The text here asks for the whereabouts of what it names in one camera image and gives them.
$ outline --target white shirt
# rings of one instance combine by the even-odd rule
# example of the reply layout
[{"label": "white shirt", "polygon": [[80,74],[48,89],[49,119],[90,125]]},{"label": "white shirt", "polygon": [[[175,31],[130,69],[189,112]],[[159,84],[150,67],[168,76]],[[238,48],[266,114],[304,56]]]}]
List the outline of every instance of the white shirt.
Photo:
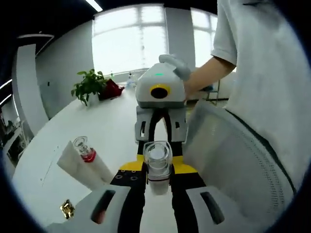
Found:
[{"label": "white shirt", "polygon": [[311,158],[311,71],[272,3],[218,0],[213,56],[237,66],[227,110],[267,139],[296,188]]}]

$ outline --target white wall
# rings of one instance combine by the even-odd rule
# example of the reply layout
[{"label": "white wall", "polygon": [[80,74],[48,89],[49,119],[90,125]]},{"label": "white wall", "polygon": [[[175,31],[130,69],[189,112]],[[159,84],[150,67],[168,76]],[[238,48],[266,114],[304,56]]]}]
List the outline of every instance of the white wall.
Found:
[{"label": "white wall", "polygon": [[19,97],[21,110],[33,135],[49,121],[44,110],[35,70],[35,45],[26,45],[17,50],[16,73],[13,79],[14,96]]},{"label": "white wall", "polygon": [[16,104],[16,108],[18,111],[19,119],[23,123],[23,129],[25,136],[29,139],[34,137],[33,132],[30,130],[29,124],[26,120],[26,116],[24,114],[23,108],[21,106],[20,98],[19,98],[19,93],[18,93],[18,86],[17,86],[17,54],[15,55],[14,58],[14,63],[12,66],[12,89],[13,89],[13,96]]},{"label": "white wall", "polygon": [[17,112],[15,110],[13,97],[1,107],[1,111],[6,126],[8,125],[9,120],[14,123],[17,119]]},{"label": "white wall", "polygon": [[77,72],[93,68],[92,21],[63,35],[37,57],[38,84],[49,118],[75,99],[70,91],[82,80]]}]

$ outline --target green leaves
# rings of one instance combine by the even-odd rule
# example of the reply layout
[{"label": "green leaves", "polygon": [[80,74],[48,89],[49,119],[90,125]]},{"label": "green leaves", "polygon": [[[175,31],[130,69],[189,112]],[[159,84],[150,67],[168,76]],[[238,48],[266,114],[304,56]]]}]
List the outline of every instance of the green leaves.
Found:
[{"label": "green leaves", "polygon": [[71,95],[75,95],[87,106],[89,95],[91,93],[96,95],[97,93],[103,92],[107,80],[105,80],[101,71],[98,71],[96,74],[94,69],[91,69],[88,73],[80,71],[77,74],[83,75],[83,80],[73,85],[74,89],[71,91]]},{"label": "green leaves", "polygon": [[78,75],[83,75],[83,74],[86,75],[87,73],[86,73],[85,71],[80,71],[80,72],[78,72],[77,74],[78,74]]}]

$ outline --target red bag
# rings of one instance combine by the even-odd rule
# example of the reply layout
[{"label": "red bag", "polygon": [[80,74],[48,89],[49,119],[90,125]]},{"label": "red bag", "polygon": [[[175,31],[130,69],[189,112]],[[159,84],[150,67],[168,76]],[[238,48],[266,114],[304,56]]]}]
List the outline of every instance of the red bag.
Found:
[{"label": "red bag", "polygon": [[98,94],[99,100],[111,99],[120,96],[124,87],[119,87],[114,81],[109,79],[106,82],[106,88]]}]

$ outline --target white robot body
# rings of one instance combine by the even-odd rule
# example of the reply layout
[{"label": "white robot body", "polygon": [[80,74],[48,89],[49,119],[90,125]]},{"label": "white robot body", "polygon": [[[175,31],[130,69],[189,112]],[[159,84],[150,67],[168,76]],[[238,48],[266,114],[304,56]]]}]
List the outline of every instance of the white robot body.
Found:
[{"label": "white robot body", "polygon": [[136,99],[141,108],[180,108],[185,100],[184,84],[169,63],[157,63],[138,80]]}]

